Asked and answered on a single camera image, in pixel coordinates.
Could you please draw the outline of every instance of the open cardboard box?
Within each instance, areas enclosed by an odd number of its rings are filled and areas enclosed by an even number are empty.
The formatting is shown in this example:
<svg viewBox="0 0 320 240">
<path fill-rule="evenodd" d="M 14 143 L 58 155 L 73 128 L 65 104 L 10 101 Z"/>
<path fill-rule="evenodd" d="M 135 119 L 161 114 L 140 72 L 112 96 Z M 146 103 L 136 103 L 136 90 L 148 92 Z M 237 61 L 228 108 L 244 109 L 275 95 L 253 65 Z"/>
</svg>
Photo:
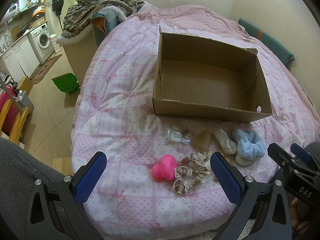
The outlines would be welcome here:
<svg viewBox="0 0 320 240">
<path fill-rule="evenodd" d="M 251 51 L 160 28 L 155 113 L 237 122 L 272 115 L 267 83 Z"/>
</svg>

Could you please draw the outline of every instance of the cabinet handle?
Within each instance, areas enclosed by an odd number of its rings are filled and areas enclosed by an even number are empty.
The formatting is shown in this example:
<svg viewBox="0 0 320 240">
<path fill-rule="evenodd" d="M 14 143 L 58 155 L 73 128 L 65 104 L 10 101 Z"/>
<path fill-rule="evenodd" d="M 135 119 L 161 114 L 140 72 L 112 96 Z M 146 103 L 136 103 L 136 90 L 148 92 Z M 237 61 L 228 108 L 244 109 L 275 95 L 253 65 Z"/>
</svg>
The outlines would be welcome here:
<svg viewBox="0 0 320 240">
<path fill-rule="evenodd" d="M 12 51 L 10 51 L 10 52 L 8 53 L 8 55 L 4 56 L 4 58 L 7 58 L 7 57 L 11 54 L 11 52 L 12 52 Z"/>
</svg>

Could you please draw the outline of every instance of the washing machine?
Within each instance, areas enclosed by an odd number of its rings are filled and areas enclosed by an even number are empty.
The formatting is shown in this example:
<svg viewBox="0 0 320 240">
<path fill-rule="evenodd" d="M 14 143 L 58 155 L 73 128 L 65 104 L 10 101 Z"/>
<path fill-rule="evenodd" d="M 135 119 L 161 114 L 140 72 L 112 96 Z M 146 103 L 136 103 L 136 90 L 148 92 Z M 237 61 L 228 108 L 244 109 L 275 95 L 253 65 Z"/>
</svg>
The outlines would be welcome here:
<svg viewBox="0 0 320 240">
<path fill-rule="evenodd" d="M 46 23 L 41 24 L 28 35 L 30 44 L 35 52 L 40 64 L 43 64 L 54 52 L 52 43 L 49 40 L 50 34 Z"/>
</svg>

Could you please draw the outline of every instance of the metal pole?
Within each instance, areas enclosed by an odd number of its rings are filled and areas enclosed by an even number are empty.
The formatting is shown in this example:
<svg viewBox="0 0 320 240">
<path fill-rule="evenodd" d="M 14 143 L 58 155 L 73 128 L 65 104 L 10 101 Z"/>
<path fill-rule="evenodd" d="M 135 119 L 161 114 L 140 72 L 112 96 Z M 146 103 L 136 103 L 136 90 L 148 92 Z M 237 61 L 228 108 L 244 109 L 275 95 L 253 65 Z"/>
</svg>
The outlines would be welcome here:
<svg viewBox="0 0 320 240">
<path fill-rule="evenodd" d="M 4 91 L 7 93 L 7 95 L 9 96 L 9 98 L 12 100 L 13 105 L 19 110 L 19 112 L 22 114 L 23 112 L 23 107 L 16 101 L 16 99 L 13 97 L 13 95 L 11 95 L 11 93 L 9 92 L 9 90 L 7 89 L 7 86 L 4 84 L 2 78 L 0 77 L 0 84 L 3 87 Z"/>
</svg>

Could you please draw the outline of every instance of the green dustpan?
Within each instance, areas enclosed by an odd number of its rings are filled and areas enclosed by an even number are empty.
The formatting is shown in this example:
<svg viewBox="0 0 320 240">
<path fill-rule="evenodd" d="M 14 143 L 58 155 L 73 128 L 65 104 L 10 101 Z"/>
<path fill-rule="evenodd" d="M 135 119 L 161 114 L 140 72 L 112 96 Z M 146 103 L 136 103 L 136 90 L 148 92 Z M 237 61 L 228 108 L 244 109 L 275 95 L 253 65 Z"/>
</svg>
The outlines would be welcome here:
<svg viewBox="0 0 320 240">
<path fill-rule="evenodd" d="M 54 84 L 59 88 L 61 92 L 69 93 L 77 89 L 79 84 L 77 83 L 77 78 L 72 73 L 67 73 L 52 79 Z"/>
</svg>

